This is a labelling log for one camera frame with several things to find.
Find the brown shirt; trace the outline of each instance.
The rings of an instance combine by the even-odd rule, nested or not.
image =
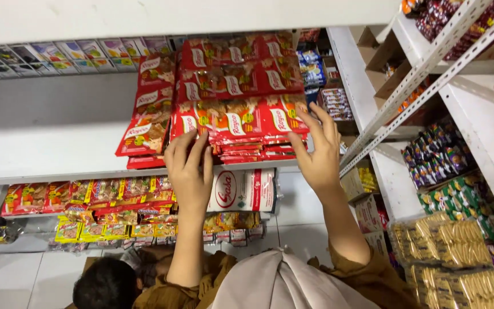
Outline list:
[[[374,254],[372,248],[371,260],[365,266],[340,256],[330,244],[329,248],[333,269],[319,265],[317,257],[310,259],[308,265],[342,280],[381,308],[419,307],[407,284],[384,257]],[[214,301],[218,288],[237,259],[217,251],[207,263],[207,274],[199,286],[184,288],[168,283],[165,276],[158,276],[155,285],[137,298],[134,309],[206,309]]]

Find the woman's right hand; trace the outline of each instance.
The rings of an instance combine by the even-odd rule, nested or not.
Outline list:
[[[333,118],[325,110],[313,102],[310,103],[310,108],[321,120],[322,125],[299,108],[296,109],[296,114],[310,129],[314,151],[308,153],[302,139],[297,134],[290,132],[288,136],[295,150],[302,176],[321,200],[336,193],[340,188],[340,133]]]

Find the woman's left hand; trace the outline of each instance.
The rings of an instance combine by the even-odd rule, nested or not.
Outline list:
[[[175,138],[165,150],[164,161],[169,181],[180,205],[179,221],[183,222],[203,222],[211,196],[213,162],[212,148],[206,146],[209,136],[207,131],[201,134],[190,154],[187,154],[188,146],[196,135],[196,130],[185,133]]]

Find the hand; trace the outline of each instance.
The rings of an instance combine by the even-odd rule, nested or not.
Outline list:
[[[289,132],[288,136],[295,150],[302,176],[321,200],[322,197],[330,195],[340,187],[340,133],[336,129],[333,118],[325,110],[313,102],[310,103],[310,108],[321,120],[323,127],[299,108],[296,109],[296,114],[310,129],[315,150],[308,153],[302,139],[297,134]]]
[[[209,133],[205,131],[196,141],[190,155],[187,149],[196,137],[190,131],[174,139],[165,150],[165,165],[169,181],[180,205],[179,222],[198,223],[205,219],[213,181],[212,148],[206,146]],[[199,170],[203,155],[202,171]]]

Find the dark hair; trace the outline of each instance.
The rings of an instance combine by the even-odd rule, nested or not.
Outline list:
[[[78,309],[131,309],[137,296],[133,268],[115,258],[103,257],[75,283],[72,299]]]

